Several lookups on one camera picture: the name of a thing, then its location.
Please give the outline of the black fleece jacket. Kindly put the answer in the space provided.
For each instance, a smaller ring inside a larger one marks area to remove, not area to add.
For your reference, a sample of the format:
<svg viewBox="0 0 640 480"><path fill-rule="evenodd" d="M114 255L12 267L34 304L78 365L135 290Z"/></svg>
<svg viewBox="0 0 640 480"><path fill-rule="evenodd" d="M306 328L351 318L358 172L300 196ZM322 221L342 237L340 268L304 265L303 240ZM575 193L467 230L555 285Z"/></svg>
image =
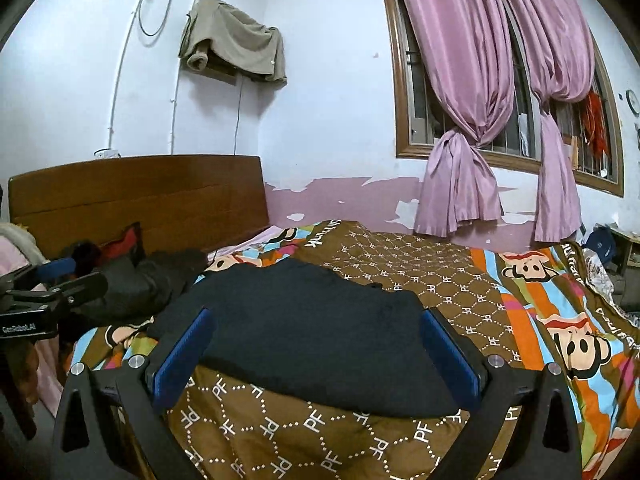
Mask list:
<svg viewBox="0 0 640 480"><path fill-rule="evenodd" d="M362 414L436 418L454 402L420 338L414 292L347 281L294 258L208 272L157 315L155 339L213 313L201 364L272 392Z"/></svg>

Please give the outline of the black clothes pile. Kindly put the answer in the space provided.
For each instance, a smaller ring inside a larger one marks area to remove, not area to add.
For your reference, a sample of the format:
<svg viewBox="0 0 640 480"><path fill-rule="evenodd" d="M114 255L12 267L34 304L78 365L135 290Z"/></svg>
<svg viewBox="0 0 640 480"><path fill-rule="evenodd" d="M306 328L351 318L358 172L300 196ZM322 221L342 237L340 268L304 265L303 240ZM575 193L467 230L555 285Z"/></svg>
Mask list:
<svg viewBox="0 0 640 480"><path fill-rule="evenodd" d="M134 324L152 318L191 288L207 266L206 253L197 249L148 256L133 249L101 264L99 247L88 240L65 248L62 255L75 260L78 276L99 271L107 281L104 296L70 309L66 327Z"/></svg>

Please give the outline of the red pillow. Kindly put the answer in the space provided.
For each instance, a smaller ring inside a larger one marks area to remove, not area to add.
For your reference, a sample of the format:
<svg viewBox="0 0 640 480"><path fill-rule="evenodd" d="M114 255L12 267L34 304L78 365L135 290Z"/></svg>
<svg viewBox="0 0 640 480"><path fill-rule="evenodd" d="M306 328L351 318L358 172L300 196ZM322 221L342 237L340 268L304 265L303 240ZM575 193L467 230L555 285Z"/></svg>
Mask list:
<svg viewBox="0 0 640 480"><path fill-rule="evenodd" d="M134 264L138 264L145 258L142 227L139 222L126 226L116 240L100 246L98 265L103 266L121 256L128 256Z"/></svg>

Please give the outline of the cartoon monkey bed quilt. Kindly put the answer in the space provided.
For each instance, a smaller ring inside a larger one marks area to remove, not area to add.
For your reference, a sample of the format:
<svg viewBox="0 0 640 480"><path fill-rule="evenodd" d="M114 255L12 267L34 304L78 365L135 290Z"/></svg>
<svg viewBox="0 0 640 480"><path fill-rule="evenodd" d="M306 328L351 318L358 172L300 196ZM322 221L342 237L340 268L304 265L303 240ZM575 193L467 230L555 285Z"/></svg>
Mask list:
<svg viewBox="0 0 640 480"><path fill-rule="evenodd" d="M582 476L639 474L639 325L594 292L573 243L522 254L375 233L326 220L271 228L210 256L206 273L287 259L360 285L414 292L484 356L562 368ZM169 427L207 479L425 479L468 420L362 414L272 392L199 365Z"/></svg>

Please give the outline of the brown wooden headboard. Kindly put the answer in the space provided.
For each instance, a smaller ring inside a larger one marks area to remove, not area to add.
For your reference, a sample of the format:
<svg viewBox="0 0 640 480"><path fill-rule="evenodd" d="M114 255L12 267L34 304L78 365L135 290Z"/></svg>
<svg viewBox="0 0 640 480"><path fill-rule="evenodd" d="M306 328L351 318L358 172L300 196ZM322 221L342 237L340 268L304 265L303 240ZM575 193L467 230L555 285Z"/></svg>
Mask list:
<svg viewBox="0 0 640 480"><path fill-rule="evenodd" d="M96 159L19 174L8 193L11 221L48 258L78 240L116 240L133 223L147 252L211 252L270 225L257 156Z"/></svg>

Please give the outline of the navy blue cap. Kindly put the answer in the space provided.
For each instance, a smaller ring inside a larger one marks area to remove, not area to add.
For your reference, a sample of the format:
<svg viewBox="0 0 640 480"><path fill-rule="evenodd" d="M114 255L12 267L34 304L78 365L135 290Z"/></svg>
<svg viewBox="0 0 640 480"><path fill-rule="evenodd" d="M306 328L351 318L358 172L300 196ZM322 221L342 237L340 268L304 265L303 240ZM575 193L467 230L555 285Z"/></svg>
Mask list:
<svg viewBox="0 0 640 480"><path fill-rule="evenodd" d="M610 263L616 256L615 240L608 226L597 226L582 247L595 252L603 264Z"/></svg>

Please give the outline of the wooden side shelf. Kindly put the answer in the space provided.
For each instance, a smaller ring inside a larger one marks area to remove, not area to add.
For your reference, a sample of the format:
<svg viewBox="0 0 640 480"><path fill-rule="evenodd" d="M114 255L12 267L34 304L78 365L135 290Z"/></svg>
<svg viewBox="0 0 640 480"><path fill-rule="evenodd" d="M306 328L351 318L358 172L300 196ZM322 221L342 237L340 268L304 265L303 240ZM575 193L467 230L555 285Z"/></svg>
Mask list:
<svg viewBox="0 0 640 480"><path fill-rule="evenodd" d="M621 230L617 226L608 226L611 231L616 255L612 263L616 266L616 273L625 275L628 269L639 269L639 237L638 235Z"/></svg>

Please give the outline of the beige cloth covered unit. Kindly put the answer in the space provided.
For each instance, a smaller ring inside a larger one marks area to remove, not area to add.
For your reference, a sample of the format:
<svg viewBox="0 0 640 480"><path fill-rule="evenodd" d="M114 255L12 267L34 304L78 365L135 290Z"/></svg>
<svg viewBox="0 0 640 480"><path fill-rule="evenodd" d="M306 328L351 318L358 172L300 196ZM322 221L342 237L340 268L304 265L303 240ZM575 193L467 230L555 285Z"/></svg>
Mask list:
<svg viewBox="0 0 640 480"><path fill-rule="evenodd" d="M198 0L188 14L178 57L194 72L214 62L254 80L286 84L284 41L277 27L255 21L222 0Z"/></svg>

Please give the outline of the red hanging garment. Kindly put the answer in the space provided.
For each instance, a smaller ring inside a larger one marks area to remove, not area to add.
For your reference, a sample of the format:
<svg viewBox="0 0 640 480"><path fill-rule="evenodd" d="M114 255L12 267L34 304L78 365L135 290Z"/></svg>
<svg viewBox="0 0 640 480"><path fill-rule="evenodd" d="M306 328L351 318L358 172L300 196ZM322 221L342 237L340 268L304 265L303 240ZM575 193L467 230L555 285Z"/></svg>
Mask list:
<svg viewBox="0 0 640 480"><path fill-rule="evenodd" d="M601 159L604 154L609 155L608 130L605 125L603 103L597 92L589 90L585 99L579 103L580 117L585 129L586 143L591 148L593 157Z"/></svg>

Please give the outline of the right pink tied curtain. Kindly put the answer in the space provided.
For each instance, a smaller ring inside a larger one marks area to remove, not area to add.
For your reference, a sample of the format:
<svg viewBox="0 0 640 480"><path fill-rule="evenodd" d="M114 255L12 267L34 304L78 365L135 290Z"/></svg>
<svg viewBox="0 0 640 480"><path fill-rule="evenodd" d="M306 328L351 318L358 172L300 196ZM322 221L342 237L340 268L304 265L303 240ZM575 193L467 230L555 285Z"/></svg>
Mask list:
<svg viewBox="0 0 640 480"><path fill-rule="evenodd" d="M577 0L506 0L525 49L530 90L539 103L541 155L534 240L559 243L582 224L570 156L555 107L581 101L594 76L590 29Z"/></svg>

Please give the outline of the pink tied curtain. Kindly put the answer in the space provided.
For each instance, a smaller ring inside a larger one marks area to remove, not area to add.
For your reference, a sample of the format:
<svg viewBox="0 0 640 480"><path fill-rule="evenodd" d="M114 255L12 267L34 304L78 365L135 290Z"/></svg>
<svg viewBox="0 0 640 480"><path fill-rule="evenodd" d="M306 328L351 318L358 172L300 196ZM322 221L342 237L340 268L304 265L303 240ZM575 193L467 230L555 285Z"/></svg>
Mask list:
<svg viewBox="0 0 640 480"><path fill-rule="evenodd" d="M404 0L434 95L454 124L435 143L416 232L447 237L502 215L497 180L480 148L506 128L515 84L502 0Z"/></svg>
<svg viewBox="0 0 640 480"><path fill-rule="evenodd" d="M525 49L530 90L539 103L541 155L534 240L559 243L582 224L570 156L555 107L581 101L594 76L590 29L577 0L506 0Z"/></svg>

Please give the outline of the left pink tied curtain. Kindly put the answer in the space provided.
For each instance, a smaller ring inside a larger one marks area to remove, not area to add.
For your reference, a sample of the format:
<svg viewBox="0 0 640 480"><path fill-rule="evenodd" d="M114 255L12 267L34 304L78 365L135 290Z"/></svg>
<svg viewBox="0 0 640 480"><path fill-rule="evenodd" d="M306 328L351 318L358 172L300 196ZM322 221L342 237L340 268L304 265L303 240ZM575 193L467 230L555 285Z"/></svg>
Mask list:
<svg viewBox="0 0 640 480"><path fill-rule="evenodd" d="M434 95L454 124L435 143L416 232L447 237L502 215L497 180L480 148L506 128L515 84L502 0L404 0Z"/></svg>

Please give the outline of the round wall clock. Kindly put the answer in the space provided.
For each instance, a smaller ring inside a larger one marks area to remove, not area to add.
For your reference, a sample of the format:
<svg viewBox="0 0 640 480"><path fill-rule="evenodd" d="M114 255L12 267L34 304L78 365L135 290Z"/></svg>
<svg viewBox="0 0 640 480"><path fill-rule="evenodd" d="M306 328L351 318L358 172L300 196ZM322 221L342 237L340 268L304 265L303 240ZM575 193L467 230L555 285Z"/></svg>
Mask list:
<svg viewBox="0 0 640 480"><path fill-rule="evenodd" d="M640 116L640 100L636 95L636 92L634 92L634 90L632 89L627 89L625 92L625 96L626 96L627 104L630 110L632 111L632 114L634 114L634 116L636 117L639 117Z"/></svg>

